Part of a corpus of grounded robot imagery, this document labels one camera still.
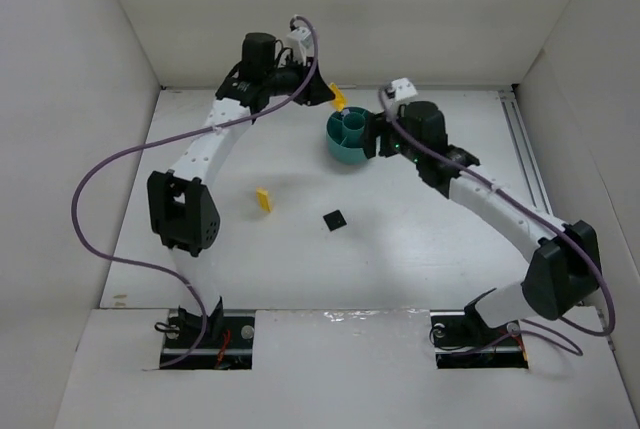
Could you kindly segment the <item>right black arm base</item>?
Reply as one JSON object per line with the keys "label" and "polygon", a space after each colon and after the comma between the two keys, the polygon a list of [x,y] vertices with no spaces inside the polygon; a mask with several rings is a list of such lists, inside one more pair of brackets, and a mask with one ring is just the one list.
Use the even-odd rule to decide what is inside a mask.
{"label": "right black arm base", "polygon": [[438,369],[527,369],[520,326],[489,328],[462,310],[430,312],[429,340]]}

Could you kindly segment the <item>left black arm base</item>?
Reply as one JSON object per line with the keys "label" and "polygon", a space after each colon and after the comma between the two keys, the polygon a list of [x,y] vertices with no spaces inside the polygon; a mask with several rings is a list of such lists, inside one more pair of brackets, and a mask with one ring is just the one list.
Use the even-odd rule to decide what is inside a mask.
{"label": "left black arm base", "polygon": [[[168,370],[249,370],[252,367],[255,335],[254,311],[231,310],[224,313],[220,335],[201,341],[187,357],[167,366]],[[154,329],[163,335],[159,364],[180,358],[193,345],[200,331],[180,329],[178,312],[170,311],[166,322],[158,322]]]}

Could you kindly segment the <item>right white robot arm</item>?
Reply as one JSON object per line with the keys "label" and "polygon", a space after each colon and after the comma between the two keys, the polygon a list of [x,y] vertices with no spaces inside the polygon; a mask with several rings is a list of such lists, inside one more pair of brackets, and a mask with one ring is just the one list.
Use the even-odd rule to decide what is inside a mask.
{"label": "right white robot arm", "polygon": [[476,156],[449,143],[435,104],[417,101],[368,115],[361,140],[369,158],[401,155],[412,162],[425,184],[481,218],[527,262],[522,279],[465,306],[463,321],[471,331],[529,316],[558,320],[604,288],[595,230],[584,221],[568,224],[538,212],[510,195]]}

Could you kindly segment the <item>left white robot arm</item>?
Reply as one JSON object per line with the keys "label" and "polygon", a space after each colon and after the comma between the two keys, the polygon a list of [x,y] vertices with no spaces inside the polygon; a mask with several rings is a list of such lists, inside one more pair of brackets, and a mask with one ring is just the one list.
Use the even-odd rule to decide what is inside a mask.
{"label": "left white robot arm", "polygon": [[147,180],[152,231],[200,297],[180,303],[176,324],[182,331],[203,329],[206,337],[215,338],[222,330],[222,298],[213,269],[221,218],[210,188],[231,149],[274,97],[306,106],[334,98],[319,73],[310,29],[289,32],[286,57],[277,54],[276,44],[267,33],[245,36],[240,62],[215,93],[206,134],[196,137],[167,171],[154,171]]}

